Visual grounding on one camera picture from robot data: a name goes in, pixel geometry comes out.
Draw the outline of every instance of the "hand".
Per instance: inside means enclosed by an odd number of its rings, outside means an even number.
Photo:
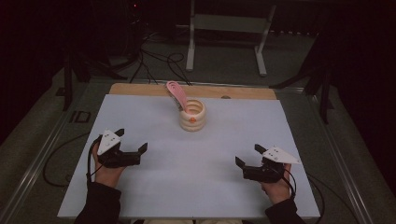
[[[285,164],[284,176],[289,181],[290,180],[290,169],[291,164]],[[262,190],[264,190],[272,204],[283,202],[290,198],[290,188],[289,185],[283,180],[280,179],[276,183],[261,183]]]
[[[114,189],[118,185],[122,171],[125,170],[126,167],[107,168],[105,166],[102,166],[102,164],[98,161],[98,149],[99,143],[96,143],[92,149],[92,155],[95,160],[95,170],[97,170],[97,172],[95,173],[95,182]]]

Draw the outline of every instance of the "dark background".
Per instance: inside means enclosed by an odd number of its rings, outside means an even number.
[[[70,46],[66,43],[87,54],[99,55],[96,60],[123,53],[111,44],[114,40],[104,41],[103,30],[101,32],[103,27],[112,28],[116,38],[124,38],[124,27],[117,29],[111,23],[104,24],[108,20],[114,20],[114,23],[124,20],[112,16],[117,11],[115,3],[119,1],[93,2],[104,8],[112,2],[112,12],[96,20],[90,1],[3,0],[0,3],[0,143],[50,87],[52,76],[64,65],[64,50]],[[254,7],[262,5],[262,1],[221,1],[226,2],[226,7],[218,6],[220,1],[197,2],[196,11],[208,14],[260,17],[265,13]],[[393,32],[396,4],[390,0],[336,2],[282,3],[276,9],[272,30],[276,34],[282,31],[319,34],[302,70],[323,60],[332,62],[332,84],[338,88],[348,113],[395,193],[392,138],[396,136],[393,116],[396,94],[392,81],[396,75],[396,34]],[[175,24],[189,24],[189,1],[129,3],[139,3],[139,8],[130,8],[133,12],[128,22],[136,21],[138,17],[141,24],[148,24],[149,29],[168,35],[175,34]],[[135,37],[130,40],[130,52],[138,42],[138,36]]]

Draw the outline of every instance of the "sleeve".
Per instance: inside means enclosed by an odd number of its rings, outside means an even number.
[[[87,200],[76,224],[116,224],[120,214],[121,192],[117,189],[92,182],[88,185]]]
[[[293,199],[276,203],[265,210],[265,214],[272,224],[305,224],[296,212],[297,206]]]

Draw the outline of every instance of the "white bracket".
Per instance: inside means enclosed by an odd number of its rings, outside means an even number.
[[[114,147],[121,141],[121,138],[111,132],[110,130],[105,130],[102,136],[102,140],[99,145],[98,155],[102,155],[103,153],[107,152],[109,149]]]
[[[271,147],[270,149],[263,152],[262,156],[270,161],[302,164],[300,160],[297,160],[280,147]]]

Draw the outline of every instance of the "black cable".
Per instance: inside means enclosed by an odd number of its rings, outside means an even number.
[[[323,218],[323,215],[324,215],[324,212],[325,212],[325,206],[326,206],[326,203],[324,202],[324,196],[323,196],[323,194],[322,194],[322,192],[320,191],[320,189],[318,188],[318,186],[308,177],[308,180],[309,180],[309,182],[311,182],[311,184],[315,187],[315,189],[318,191],[318,193],[319,193],[319,196],[320,196],[320,199],[321,199],[321,202],[322,202],[322,207],[321,207],[321,210],[320,210],[320,217],[318,218],[318,220],[315,222],[316,224],[318,224],[321,220],[322,220],[322,218]]]
[[[352,211],[352,209],[349,207],[349,205],[347,205],[347,203],[344,201],[344,199],[339,196],[333,189],[331,189],[329,186],[327,186],[324,182],[322,182],[321,180],[319,180],[317,177],[314,177],[313,175],[306,173],[309,177],[315,179],[316,181],[318,181],[321,185],[323,185],[323,187],[325,187],[326,189],[328,189],[332,194],[334,194],[335,197],[337,197],[341,203],[344,204],[344,206],[346,207],[346,209],[350,212],[350,214],[353,216],[353,218],[356,220],[356,222],[359,224],[359,220],[358,218],[355,216],[355,213]]]
[[[91,155],[92,155],[92,150],[93,147],[95,146],[96,143],[99,143],[102,140],[102,135],[99,135],[98,138],[96,138],[95,140],[93,140],[91,146],[90,146],[90,150],[88,151],[88,160],[87,160],[87,182],[91,183],[92,182],[92,175],[91,175]]]
[[[154,53],[154,52],[147,51],[147,50],[145,50],[145,49],[142,49],[142,51],[143,51],[144,53],[146,53],[148,56],[150,56],[150,57],[152,57],[152,58],[154,58],[154,59],[157,59],[157,60],[159,60],[159,61],[161,61],[161,62],[167,63],[167,65],[168,65],[169,69],[172,71],[172,73],[174,73],[177,77],[179,77],[181,80],[183,80],[184,82],[186,82],[187,85],[192,86],[191,82],[189,81],[189,79],[187,78],[187,76],[184,74],[184,72],[183,72],[183,70],[181,69],[181,67],[178,65],[179,62],[182,62],[182,61],[184,60],[184,55],[183,55],[182,53],[172,53],[172,54],[170,54],[170,55],[168,55],[168,56],[164,56],[164,55],[161,55],[161,54],[159,54],[159,53]],[[175,55],[180,55],[180,56],[181,56],[181,59],[179,59],[179,60],[173,60],[173,59],[172,59],[172,56],[175,56]],[[171,64],[174,64],[174,65],[178,68],[178,70],[180,71],[181,75],[178,74],[178,73],[172,68]]]
[[[168,41],[169,40],[169,37],[165,37],[165,38],[163,38],[163,39],[152,39],[151,37],[153,37],[153,36],[155,36],[155,35],[160,35],[161,33],[160,32],[155,32],[155,33],[152,33],[151,35],[149,35],[148,36],[148,41],[149,42],[157,42],[157,43],[161,43],[161,42],[165,42],[165,41]]]
[[[108,156],[107,156],[107,158],[105,159],[105,161],[90,175],[90,177],[92,177],[93,175],[95,175],[96,174],[96,172],[98,172],[105,164],[106,164],[106,162],[107,162],[107,159],[108,159]]]
[[[64,188],[64,187],[69,186],[68,184],[57,184],[57,183],[53,183],[53,182],[49,181],[48,178],[47,178],[47,174],[46,174],[47,166],[48,166],[49,161],[50,161],[50,159],[52,158],[52,156],[53,156],[59,149],[61,149],[61,148],[64,147],[65,145],[67,145],[67,144],[69,144],[69,143],[71,143],[71,142],[73,142],[73,141],[79,139],[80,137],[83,137],[83,136],[88,135],[88,134],[89,134],[89,133],[81,134],[81,135],[79,135],[79,136],[77,136],[77,137],[74,137],[74,138],[72,138],[72,139],[70,139],[70,140],[68,140],[68,141],[66,141],[66,142],[64,142],[64,143],[62,143],[62,144],[60,144],[58,147],[56,147],[55,149],[53,149],[53,151],[49,154],[49,157],[47,158],[46,163],[44,163],[44,167],[43,167],[43,172],[42,172],[42,174],[43,174],[44,181],[46,181],[46,183],[48,183],[49,185],[51,185],[51,186],[53,186],[53,187],[57,187],[57,188]]]
[[[131,80],[129,80],[129,83],[132,83],[134,81],[134,78],[137,76],[137,74],[140,71],[140,68],[142,67],[142,65],[144,65],[143,63],[143,52],[142,52],[142,47],[143,45],[148,41],[150,35],[146,36],[145,38],[143,38],[142,43],[140,44],[139,47],[139,53],[138,53],[138,59],[139,59],[139,66],[137,67],[136,71],[134,71],[134,74],[131,77]]]
[[[266,168],[269,168],[270,170],[272,170],[272,171],[274,171],[275,173],[277,173],[279,176],[281,176],[280,178],[281,178],[283,181],[285,181],[285,183],[286,183],[287,185],[289,185],[289,188],[290,188],[290,190],[291,190],[290,198],[294,200],[294,197],[296,196],[296,192],[297,192],[297,191],[296,191],[296,190],[297,190],[297,185],[296,185],[296,181],[295,181],[295,179],[294,179],[294,176],[293,176],[288,170],[286,170],[285,168],[283,168],[282,174],[281,174],[280,172],[278,172],[276,169],[274,169],[273,167],[266,166]],[[285,171],[287,171],[287,172],[289,173],[289,175],[291,176],[291,178],[293,179],[294,187],[291,185],[290,181],[285,177],[285,175],[284,175]]]
[[[148,84],[150,84],[151,83],[151,79],[153,79],[154,80],[154,82],[158,85],[158,82],[157,82],[157,80],[155,79],[155,77],[150,73],[150,71],[149,71],[149,67],[145,64],[145,63],[143,63],[143,53],[142,53],[142,64],[143,64],[143,66],[146,68],[146,71],[147,71],[147,74],[146,74],[146,76],[147,76],[147,78],[148,78]]]

